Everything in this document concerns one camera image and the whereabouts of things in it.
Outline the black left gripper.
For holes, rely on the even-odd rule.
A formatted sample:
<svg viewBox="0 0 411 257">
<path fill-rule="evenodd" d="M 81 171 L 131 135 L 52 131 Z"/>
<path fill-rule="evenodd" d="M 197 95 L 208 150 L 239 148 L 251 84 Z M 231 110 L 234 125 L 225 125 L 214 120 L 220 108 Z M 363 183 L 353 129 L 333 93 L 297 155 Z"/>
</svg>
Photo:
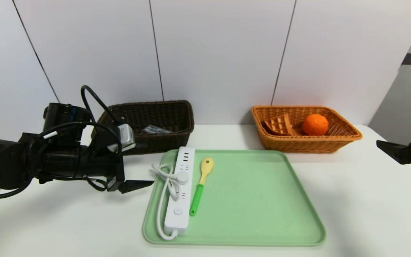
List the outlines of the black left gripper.
<svg viewBox="0 0 411 257">
<path fill-rule="evenodd" d="M 106 147 L 87 147 L 80 161 L 80 179 L 100 192 L 119 190 L 121 194 L 143 189 L 154 183 L 153 180 L 125 180 L 121 150 L 112 153 Z"/>
</svg>

